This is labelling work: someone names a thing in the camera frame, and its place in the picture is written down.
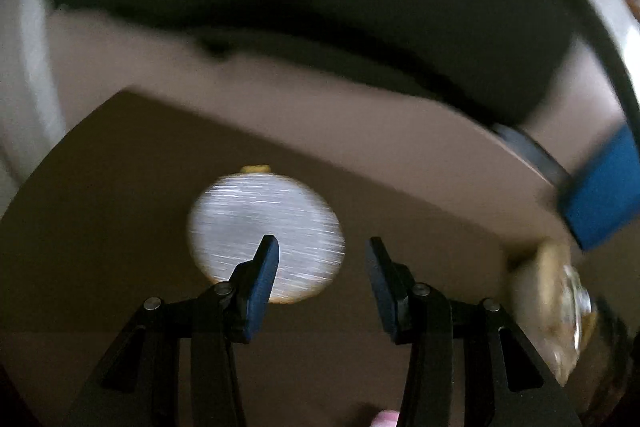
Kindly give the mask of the person's left hand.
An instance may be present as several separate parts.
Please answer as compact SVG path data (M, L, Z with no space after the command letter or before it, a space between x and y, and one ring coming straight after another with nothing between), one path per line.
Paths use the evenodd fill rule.
M399 412L385 410L378 412L372 419L370 427L397 427Z

